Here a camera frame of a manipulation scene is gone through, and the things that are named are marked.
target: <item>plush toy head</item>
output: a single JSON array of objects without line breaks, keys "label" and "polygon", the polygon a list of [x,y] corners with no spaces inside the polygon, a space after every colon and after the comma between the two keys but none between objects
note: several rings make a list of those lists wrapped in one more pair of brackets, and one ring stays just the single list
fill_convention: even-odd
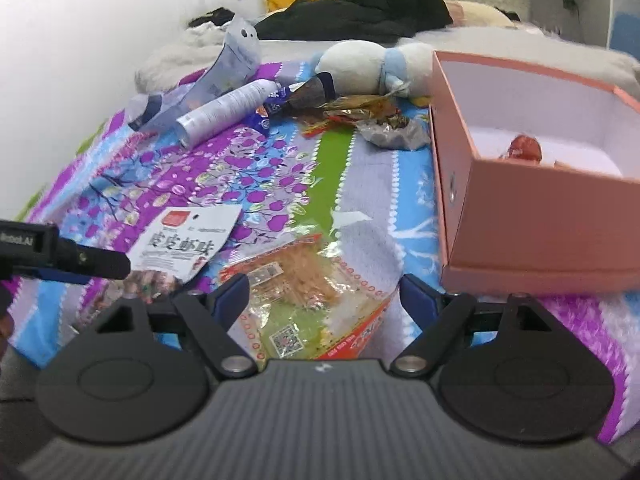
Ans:
[{"label": "plush toy head", "polygon": [[382,64],[381,93],[397,91],[402,97],[429,95],[428,79],[433,68],[433,47],[427,43],[407,43],[388,48]]},{"label": "plush toy head", "polygon": [[377,94],[385,50],[370,41],[342,41],[322,54],[314,71],[329,72],[338,95]]}]

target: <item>bed sheet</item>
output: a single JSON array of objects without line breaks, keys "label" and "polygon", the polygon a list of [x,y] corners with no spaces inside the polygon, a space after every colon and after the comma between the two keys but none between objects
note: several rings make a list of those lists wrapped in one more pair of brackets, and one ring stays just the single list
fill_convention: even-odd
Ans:
[{"label": "bed sheet", "polygon": [[[310,73],[305,64],[292,68],[263,66],[260,76],[277,78],[286,69],[304,79]],[[161,109],[196,78],[162,96]],[[404,110],[419,111],[409,105]],[[60,173],[29,221],[56,222],[65,237],[127,251],[168,206],[241,203],[239,223],[202,273],[201,290],[215,288],[231,248],[270,240],[288,222],[309,218],[340,243],[345,259],[376,288],[392,290],[402,272],[438,286],[438,222],[428,148],[380,150],[340,128],[305,139],[292,121],[283,121],[272,124],[268,136],[238,124],[185,151],[171,133],[133,130],[124,122],[126,115],[126,110],[115,114],[92,146]],[[10,311],[17,327],[11,343],[42,367],[73,337],[68,326],[78,307],[87,308],[105,281],[80,286],[16,279],[9,286],[15,293]],[[613,374],[615,400],[600,435],[610,442],[640,419],[640,294],[541,299]],[[388,362],[418,334],[395,300],[364,355]]]}]

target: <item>open cardboard box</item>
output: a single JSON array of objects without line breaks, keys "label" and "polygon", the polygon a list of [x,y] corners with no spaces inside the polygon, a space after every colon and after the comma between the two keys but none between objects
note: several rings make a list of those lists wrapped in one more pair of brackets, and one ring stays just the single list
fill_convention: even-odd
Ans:
[{"label": "open cardboard box", "polygon": [[[640,103],[559,70],[450,52],[434,53],[431,91],[448,291],[640,286]],[[518,134],[539,141],[540,165],[499,158]]]}]

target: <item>red logo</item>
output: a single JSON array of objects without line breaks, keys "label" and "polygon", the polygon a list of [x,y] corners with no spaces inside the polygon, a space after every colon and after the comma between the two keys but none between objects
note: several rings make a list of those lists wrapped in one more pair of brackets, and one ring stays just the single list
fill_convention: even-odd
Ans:
[{"label": "red logo", "polygon": [[178,227],[178,225],[184,224],[187,218],[189,218],[188,211],[169,211],[162,219],[162,225]]}]

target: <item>wall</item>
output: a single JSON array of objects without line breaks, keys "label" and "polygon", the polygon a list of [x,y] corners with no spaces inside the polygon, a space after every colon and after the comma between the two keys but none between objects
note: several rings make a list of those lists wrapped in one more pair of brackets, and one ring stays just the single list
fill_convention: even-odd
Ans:
[{"label": "wall", "polygon": [[261,0],[0,0],[0,218],[71,161],[135,93],[133,73],[184,24]]}]

